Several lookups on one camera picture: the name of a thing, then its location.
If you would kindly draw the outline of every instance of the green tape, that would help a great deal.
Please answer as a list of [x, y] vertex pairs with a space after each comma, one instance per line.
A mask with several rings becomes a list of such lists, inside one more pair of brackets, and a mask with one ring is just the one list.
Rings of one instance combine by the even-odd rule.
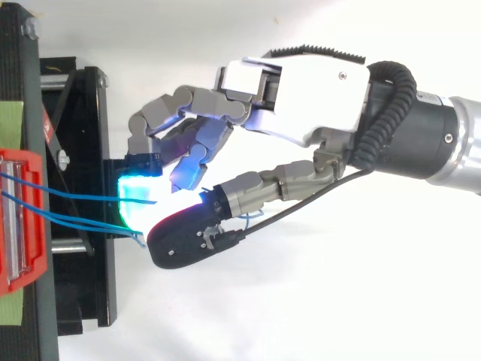
[[0, 147], [20, 149], [23, 102], [0, 102]]
[[[20, 149], [22, 118], [23, 102], [0, 101], [0, 148]], [[22, 315], [23, 289], [0, 297], [0, 326], [21, 326]]]
[[0, 326], [22, 326], [23, 289], [0, 297]]

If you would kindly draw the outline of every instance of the black cable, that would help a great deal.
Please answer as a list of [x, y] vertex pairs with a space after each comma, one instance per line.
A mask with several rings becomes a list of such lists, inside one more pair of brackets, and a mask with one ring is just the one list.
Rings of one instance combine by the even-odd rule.
[[416, 81], [404, 65], [376, 62], [368, 66], [371, 80], [390, 81], [394, 87], [392, 100], [380, 112], [371, 127], [362, 134], [350, 163], [357, 169], [374, 169], [382, 148], [410, 112], [416, 98]]
[[335, 190], [336, 188], [338, 188], [339, 186], [342, 186], [343, 184], [346, 184], [347, 182], [349, 181], [353, 181], [355, 180], [356, 178], [359, 178], [359, 177], [364, 177], [365, 175], [368, 175], [370, 173], [372, 173], [373, 171], [370, 170], [370, 169], [364, 169], [362, 171], [357, 171], [356, 173], [353, 173], [351, 175], [348, 175], [347, 177], [345, 178], [342, 178], [340, 180], [337, 180], [335, 181], [334, 183], [332, 184], [329, 184], [326, 188], [323, 188], [321, 189], [319, 192], [316, 192], [314, 193], [313, 195], [307, 197], [306, 199], [300, 201], [299, 203], [293, 205], [292, 207], [289, 207], [287, 209], [285, 209], [284, 211], [282, 212], [279, 212], [278, 214], [275, 214], [274, 216], [272, 217], [269, 217], [268, 219], [266, 220], [263, 220], [262, 222], [260, 223], [257, 223], [256, 225], [246, 229], [243, 233], [242, 233], [242, 236], [243, 237], [246, 237], [254, 232], [257, 232], [259, 231], [260, 229], [263, 229], [264, 227], [266, 226], [269, 226], [271, 225], [272, 223], [274, 222], [277, 222], [278, 220], [281, 220], [283, 219], [285, 216], [289, 216], [290, 214], [298, 211], [299, 209], [303, 208], [304, 206], [314, 202], [316, 199], [324, 196], [326, 193], [329, 193], [331, 192], [332, 190]]

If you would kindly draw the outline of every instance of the coiled cable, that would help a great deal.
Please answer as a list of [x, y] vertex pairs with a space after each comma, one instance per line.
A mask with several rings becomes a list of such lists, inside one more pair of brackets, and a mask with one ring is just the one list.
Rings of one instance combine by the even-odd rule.
[[416, 81], [409, 69], [397, 62], [376, 62], [369, 65], [368, 69], [371, 81], [388, 81], [394, 87], [392, 100], [362, 134], [350, 161], [357, 169], [374, 170], [380, 151], [391, 140], [413, 106]]

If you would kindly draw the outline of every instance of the black mounting frame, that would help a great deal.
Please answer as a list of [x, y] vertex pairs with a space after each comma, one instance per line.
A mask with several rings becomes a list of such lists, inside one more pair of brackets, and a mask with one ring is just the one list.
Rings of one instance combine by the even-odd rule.
[[[96, 67], [76, 69], [75, 58], [41, 59], [42, 80], [64, 76], [63, 86], [42, 87], [44, 107], [53, 127], [47, 142], [50, 187], [76, 194], [105, 196], [108, 159], [107, 102], [104, 73]], [[70, 159], [63, 171], [59, 152]], [[50, 210], [108, 221], [115, 204], [50, 197]], [[77, 231], [52, 224], [53, 269], [59, 335], [82, 333], [82, 320], [97, 319], [110, 326], [116, 319], [113, 239], [109, 235]], [[56, 251], [57, 244], [67, 244]], [[72, 247], [73, 244], [83, 247]]]

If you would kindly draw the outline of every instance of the metal rod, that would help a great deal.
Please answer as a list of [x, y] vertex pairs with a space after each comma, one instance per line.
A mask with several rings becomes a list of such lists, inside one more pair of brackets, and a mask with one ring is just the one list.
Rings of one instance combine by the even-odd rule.
[[80, 238], [58, 238], [52, 240], [52, 253], [82, 253], [87, 252]]
[[42, 90], [62, 90], [67, 82], [68, 74], [42, 75], [40, 88]]

